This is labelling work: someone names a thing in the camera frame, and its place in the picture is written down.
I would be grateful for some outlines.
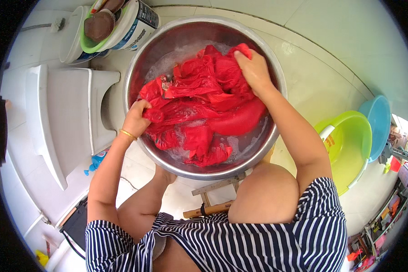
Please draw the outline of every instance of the woman's arm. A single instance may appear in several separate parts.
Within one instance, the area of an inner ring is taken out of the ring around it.
[[[143,110],[150,107],[148,101],[135,102],[127,113],[123,130],[139,137],[150,125],[149,120],[142,118]],[[125,151],[132,141],[130,136],[120,133],[95,172],[88,193],[88,223],[106,220],[119,225],[115,202]]]
[[[251,51],[251,60],[239,51],[234,52],[234,56],[254,94],[266,105],[278,127],[296,164],[296,180],[299,183],[299,194],[302,195],[315,178],[332,178],[328,153],[314,128],[272,84],[265,58]]]

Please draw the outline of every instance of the blue plastic basin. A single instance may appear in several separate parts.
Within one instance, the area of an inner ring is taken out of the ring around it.
[[[372,149],[369,157],[371,163],[381,155],[389,137],[392,118],[390,105],[385,96],[378,95],[372,100],[365,101],[358,111],[367,117],[372,128]]]

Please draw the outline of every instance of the soapy water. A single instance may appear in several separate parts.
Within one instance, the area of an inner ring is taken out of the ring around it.
[[[187,44],[182,47],[175,48],[174,51],[165,54],[161,57],[149,70],[145,76],[145,84],[149,81],[155,79],[156,77],[165,74],[168,78],[172,77],[173,68],[176,63],[182,63],[188,59],[196,57],[196,53],[201,49],[205,48],[207,45],[212,45],[223,55],[226,55],[231,49],[231,46],[226,44],[216,43],[214,41],[200,41],[193,44]],[[223,143],[230,145],[233,148],[232,153],[229,158],[223,162],[223,164],[230,164],[237,160],[243,160],[248,158],[248,152],[254,147],[258,139],[261,138],[265,131],[269,117],[266,115],[261,118],[260,122],[257,124],[256,128],[242,136],[223,136],[219,134],[214,134],[213,139],[218,139],[220,141],[220,146],[223,147]],[[179,145],[183,146],[185,141],[185,136],[181,132],[181,126],[197,127],[201,126],[206,122],[206,119],[200,119],[195,121],[187,121],[174,126]],[[190,151],[184,150],[181,147],[171,148],[166,150],[174,160],[183,162],[189,159]]]
[[[182,47],[176,47],[174,51],[166,53],[148,70],[144,79],[145,84],[162,74],[166,74],[168,78],[171,78],[172,70],[176,63],[183,63],[196,57],[197,52],[208,45],[214,46],[223,55],[227,54],[231,49],[231,46],[214,41],[199,41]]]

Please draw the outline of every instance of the woman's left hand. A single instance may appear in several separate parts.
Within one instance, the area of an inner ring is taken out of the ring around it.
[[[136,138],[141,136],[145,129],[151,124],[150,120],[142,118],[143,110],[149,108],[151,108],[151,104],[146,100],[134,102],[125,117],[122,129]]]

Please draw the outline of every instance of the white plastic stool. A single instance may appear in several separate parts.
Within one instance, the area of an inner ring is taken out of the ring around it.
[[[28,69],[26,112],[33,148],[62,190],[78,164],[115,138],[101,121],[101,101],[119,80],[119,72],[87,68],[49,70],[42,64]]]

